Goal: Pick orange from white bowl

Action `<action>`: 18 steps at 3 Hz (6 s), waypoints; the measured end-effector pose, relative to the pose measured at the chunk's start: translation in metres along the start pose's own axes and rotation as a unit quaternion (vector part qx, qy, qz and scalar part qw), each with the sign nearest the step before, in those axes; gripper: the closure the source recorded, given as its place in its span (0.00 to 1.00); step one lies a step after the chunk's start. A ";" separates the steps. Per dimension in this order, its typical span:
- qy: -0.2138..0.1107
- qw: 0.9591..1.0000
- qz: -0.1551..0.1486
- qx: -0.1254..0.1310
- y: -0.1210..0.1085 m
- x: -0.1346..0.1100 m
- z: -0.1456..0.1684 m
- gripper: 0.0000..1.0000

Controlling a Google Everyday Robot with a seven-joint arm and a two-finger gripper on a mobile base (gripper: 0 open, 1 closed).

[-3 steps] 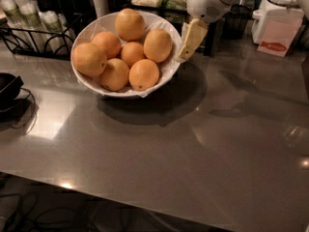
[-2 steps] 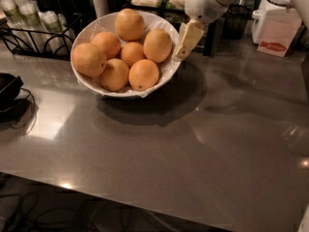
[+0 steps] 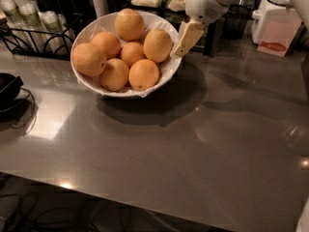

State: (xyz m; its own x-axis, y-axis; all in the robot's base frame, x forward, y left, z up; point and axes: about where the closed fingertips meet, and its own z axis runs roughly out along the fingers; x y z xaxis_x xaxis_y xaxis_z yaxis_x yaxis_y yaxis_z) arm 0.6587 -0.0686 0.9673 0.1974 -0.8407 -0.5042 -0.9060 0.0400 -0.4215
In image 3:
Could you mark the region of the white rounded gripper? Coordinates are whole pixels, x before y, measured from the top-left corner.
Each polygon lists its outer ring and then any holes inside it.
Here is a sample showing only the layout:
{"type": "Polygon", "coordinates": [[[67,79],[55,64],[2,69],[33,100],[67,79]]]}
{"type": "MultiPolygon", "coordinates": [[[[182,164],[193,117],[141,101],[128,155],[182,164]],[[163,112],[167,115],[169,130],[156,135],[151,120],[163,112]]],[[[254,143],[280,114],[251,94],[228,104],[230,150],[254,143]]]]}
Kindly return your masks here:
{"type": "Polygon", "coordinates": [[[191,18],[188,22],[182,22],[178,40],[170,53],[172,58],[182,58],[204,35],[205,25],[216,22],[229,7],[219,0],[171,0],[168,9],[173,12],[185,10],[191,18]]]}

